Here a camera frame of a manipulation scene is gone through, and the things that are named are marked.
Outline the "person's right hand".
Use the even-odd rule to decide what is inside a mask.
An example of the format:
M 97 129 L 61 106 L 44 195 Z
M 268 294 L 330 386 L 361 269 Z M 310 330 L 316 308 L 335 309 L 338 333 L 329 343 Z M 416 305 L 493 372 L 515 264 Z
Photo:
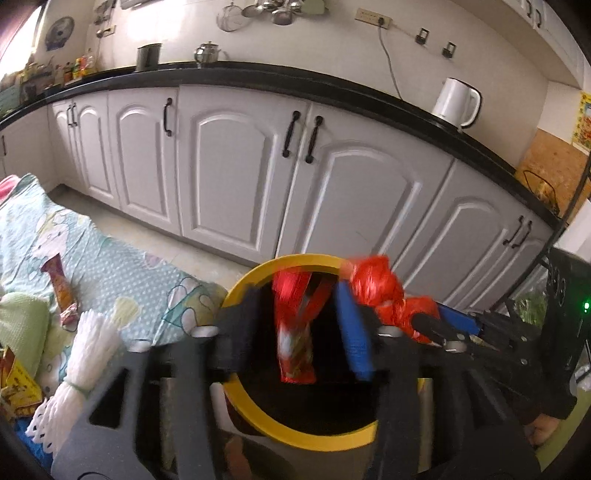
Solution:
M 533 422 L 524 427 L 524 433 L 529 444 L 537 449 L 548 441 L 551 443 L 567 442 L 572 436 L 572 429 L 567 420 L 540 414 Z

